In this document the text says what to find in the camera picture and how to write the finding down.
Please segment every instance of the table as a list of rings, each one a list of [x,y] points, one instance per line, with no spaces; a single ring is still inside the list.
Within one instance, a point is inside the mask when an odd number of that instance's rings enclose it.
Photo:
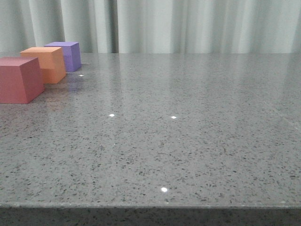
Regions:
[[[0,206],[301,207],[300,54],[82,54],[0,105]]]

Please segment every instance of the white curtain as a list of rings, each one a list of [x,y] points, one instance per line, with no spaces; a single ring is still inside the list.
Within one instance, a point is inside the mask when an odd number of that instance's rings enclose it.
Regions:
[[[0,52],[293,53],[301,0],[0,0]]]

